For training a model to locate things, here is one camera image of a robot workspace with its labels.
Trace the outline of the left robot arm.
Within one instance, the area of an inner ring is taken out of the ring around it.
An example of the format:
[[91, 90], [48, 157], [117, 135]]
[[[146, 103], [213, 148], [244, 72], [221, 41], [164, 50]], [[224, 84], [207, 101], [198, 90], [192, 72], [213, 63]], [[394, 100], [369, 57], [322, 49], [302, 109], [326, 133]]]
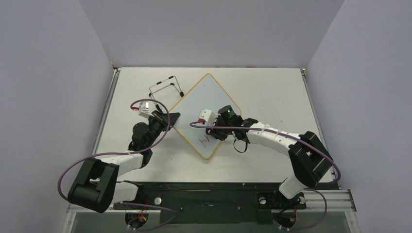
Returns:
[[111, 204], [124, 201], [134, 209], [142, 207], [145, 195], [138, 191], [138, 186], [118, 182], [118, 177], [148, 165], [155, 141], [170, 130], [180, 116], [180, 113], [155, 110], [147, 123], [133, 126], [132, 140], [124, 155], [85, 159], [69, 190], [68, 202], [98, 213], [105, 212]]

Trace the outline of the yellow framed whiteboard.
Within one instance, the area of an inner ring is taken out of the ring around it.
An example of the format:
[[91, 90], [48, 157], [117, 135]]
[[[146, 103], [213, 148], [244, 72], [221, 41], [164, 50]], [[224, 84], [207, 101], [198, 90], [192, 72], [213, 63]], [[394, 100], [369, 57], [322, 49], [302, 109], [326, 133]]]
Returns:
[[205, 160], [214, 154], [221, 141], [206, 134], [205, 129], [191, 127], [189, 124], [197, 122], [204, 109], [217, 113], [226, 105], [231, 105], [236, 114], [242, 114], [240, 107], [226, 90], [213, 75], [207, 73], [172, 107], [173, 113], [180, 113], [173, 128]]

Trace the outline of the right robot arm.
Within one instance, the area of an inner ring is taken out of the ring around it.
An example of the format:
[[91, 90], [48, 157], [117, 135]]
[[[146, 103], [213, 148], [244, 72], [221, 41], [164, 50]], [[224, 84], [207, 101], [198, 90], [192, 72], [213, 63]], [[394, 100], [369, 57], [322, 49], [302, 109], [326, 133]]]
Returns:
[[202, 110], [199, 122], [206, 126], [208, 135], [218, 140], [224, 141], [232, 135], [247, 145], [261, 145], [289, 157], [293, 173], [274, 194], [274, 201], [280, 207], [291, 204], [293, 198], [305, 188], [314, 188], [332, 167], [331, 156], [313, 132], [284, 133], [256, 119], [243, 119], [230, 105], [217, 113]]

